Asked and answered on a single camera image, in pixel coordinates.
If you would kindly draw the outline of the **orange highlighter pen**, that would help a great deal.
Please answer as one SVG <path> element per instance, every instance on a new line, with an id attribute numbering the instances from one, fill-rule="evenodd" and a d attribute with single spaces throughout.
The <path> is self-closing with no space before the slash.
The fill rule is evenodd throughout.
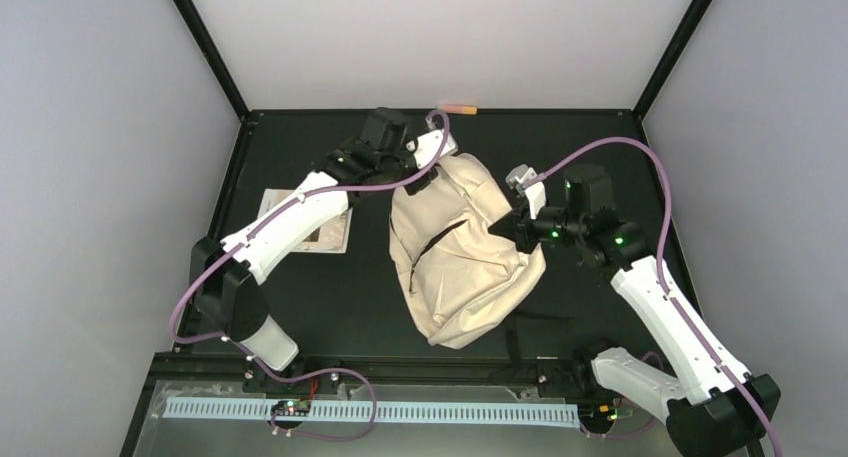
<path id="1" fill-rule="evenodd" d="M 479 112 L 476 106 L 461 104 L 442 104 L 437 109 L 447 114 L 455 115 L 477 115 Z"/>

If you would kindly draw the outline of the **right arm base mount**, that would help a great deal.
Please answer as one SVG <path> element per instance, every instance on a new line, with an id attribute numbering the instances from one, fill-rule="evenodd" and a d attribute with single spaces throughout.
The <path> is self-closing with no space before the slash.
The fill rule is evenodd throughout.
<path id="1" fill-rule="evenodd" d="M 587 360 L 540 360 L 536 363 L 536 387 L 541 397 L 560 397 L 577 404 L 603 404 L 623 398 L 602 387 Z"/>

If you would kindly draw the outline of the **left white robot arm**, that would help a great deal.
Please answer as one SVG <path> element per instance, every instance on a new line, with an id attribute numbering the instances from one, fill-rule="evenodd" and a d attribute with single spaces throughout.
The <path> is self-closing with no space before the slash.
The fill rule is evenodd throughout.
<path id="1" fill-rule="evenodd" d="M 276 267 L 364 196 L 420 191 L 435 178 L 438 161 L 456 150 L 445 112 L 430 112 L 424 132 L 416 134 L 403 113 L 375 109 L 359 135 L 330 151 L 281 202 L 222 239 L 200 239 L 191 252 L 191 282 L 178 306 L 191 305 L 211 321 L 210 338 L 233 343 L 272 372 L 284 370 L 299 347 L 262 293 Z"/>

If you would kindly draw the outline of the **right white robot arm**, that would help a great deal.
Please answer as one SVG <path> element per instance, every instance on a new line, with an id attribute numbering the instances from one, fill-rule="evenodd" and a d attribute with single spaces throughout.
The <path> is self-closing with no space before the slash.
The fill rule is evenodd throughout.
<path id="1" fill-rule="evenodd" d="M 671 369 L 611 347 L 572 364 L 572 387 L 585 396 L 608 389 L 644 409 L 683 456 L 753 449 L 766 435 L 762 422 L 775 413 L 779 387 L 767 374 L 751 374 L 706 326 L 664 260 L 649 250 L 640 226 L 619 216 L 604 169 L 568 169 L 562 207 L 548 204 L 541 177 L 527 165 L 514 168 L 506 183 L 519 201 L 490 233 L 513 241 L 522 253 L 546 242 L 574 246 L 635 311 Z"/>

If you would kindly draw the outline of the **white coffee cover book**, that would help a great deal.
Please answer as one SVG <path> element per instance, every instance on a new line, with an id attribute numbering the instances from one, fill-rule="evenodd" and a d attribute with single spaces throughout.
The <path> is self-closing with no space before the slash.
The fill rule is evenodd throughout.
<path id="1" fill-rule="evenodd" d="M 290 189 L 266 188 L 257 212 L 257 219 L 261 219 L 291 193 Z M 292 253 L 344 254 L 348 247 L 352 212 L 352 209 L 348 209 L 315 229 L 292 249 Z"/>

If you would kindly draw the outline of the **beige canvas backpack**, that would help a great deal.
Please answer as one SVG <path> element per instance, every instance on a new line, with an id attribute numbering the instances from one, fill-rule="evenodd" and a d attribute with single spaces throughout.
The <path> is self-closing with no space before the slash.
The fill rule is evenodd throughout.
<path id="1" fill-rule="evenodd" d="M 431 346 L 461 349 L 498 326 L 546 270 L 489 228 L 511 207 L 486 166 L 470 154 L 442 158 L 414 195 L 393 193 L 389 255 L 407 308 Z"/>

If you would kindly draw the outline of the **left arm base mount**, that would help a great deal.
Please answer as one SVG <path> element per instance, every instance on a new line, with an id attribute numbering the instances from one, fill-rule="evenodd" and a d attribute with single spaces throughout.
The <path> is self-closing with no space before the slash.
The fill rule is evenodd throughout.
<path id="1" fill-rule="evenodd" d="M 283 370 L 270 370 L 271 377 L 258 360 L 245 368 L 242 390 L 245 393 L 294 395 L 306 397 L 312 392 L 334 390 L 343 379 L 338 371 L 341 361 L 323 357 L 296 357 Z"/>

